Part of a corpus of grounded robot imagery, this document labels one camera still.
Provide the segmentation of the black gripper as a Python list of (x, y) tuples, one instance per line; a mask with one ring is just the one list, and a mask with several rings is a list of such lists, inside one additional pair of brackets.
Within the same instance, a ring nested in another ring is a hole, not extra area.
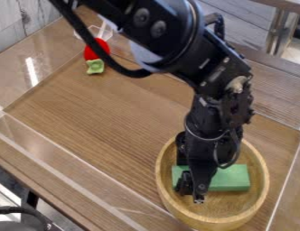
[(176, 191), (192, 196), (196, 204), (205, 202), (211, 181), (219, 169), (228, 169), (239, 160), (244, 127), (228, 129), (215, 137), (204, 137), (185, 124), (185, 131), (176, 137), (177, 165), (188, 165), (181, 173)]

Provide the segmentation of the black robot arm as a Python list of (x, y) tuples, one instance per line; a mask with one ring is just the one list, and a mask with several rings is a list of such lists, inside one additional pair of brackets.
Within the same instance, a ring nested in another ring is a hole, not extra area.
[(225, 40), (221, 14), (204, 14), (195, 0), (80, 0), (129, 39), (140, 69), (125, 68), (105, 51), (65, 0), (49, 0), (109, 67), (142, 79), (169, 73), (195, 91), (185, 130), (176, 137), (177, 163), (189, 167), (176, 191), (205, 201), (220, 169), (237, 161), (244, 125), (255, 115), (252, 69)]

